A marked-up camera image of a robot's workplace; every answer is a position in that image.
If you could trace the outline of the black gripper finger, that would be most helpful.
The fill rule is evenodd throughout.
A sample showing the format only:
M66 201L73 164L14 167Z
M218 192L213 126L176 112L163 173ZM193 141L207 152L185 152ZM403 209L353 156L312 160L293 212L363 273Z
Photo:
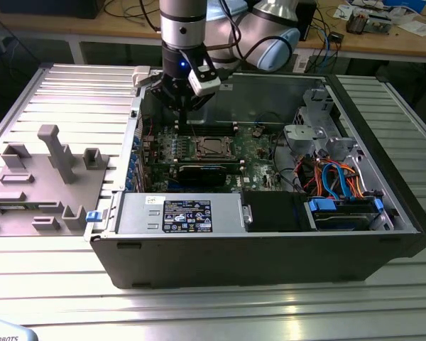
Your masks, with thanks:
M185 122L184 80L161 78L151 86L151 93L172 112L178 113L178 121Z
M208 101L213 98L213 94L198 97L194 92L184 95L184 122L187 123L188 114L201 109Z

